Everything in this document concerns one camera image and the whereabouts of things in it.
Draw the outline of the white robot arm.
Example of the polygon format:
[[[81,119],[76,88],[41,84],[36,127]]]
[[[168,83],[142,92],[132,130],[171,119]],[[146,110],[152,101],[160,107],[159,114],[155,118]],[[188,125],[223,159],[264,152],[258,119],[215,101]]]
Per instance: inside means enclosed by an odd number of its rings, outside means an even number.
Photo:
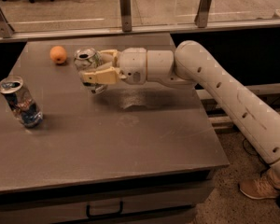
[[[96,94],[123,81],[158,82],[179,88],[194,82],[206,89],[260,156],[280,176],[280,115],[230,75],[195,41],[170,50],[79,49],[74,64],[81,82]]]

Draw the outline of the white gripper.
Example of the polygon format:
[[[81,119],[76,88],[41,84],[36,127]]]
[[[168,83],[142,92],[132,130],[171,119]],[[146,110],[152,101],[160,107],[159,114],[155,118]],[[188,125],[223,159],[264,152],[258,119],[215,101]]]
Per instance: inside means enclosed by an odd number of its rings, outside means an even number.
[[[112,85],[123,80],[130,85],[142,85],[147,75],[147,50],[143,48],[129,48],[120,56],[116,49],[100,50],[103,63],[112,63],[119,68],[108,67],[103,70],[80,71],[79,75],[84,83]]]

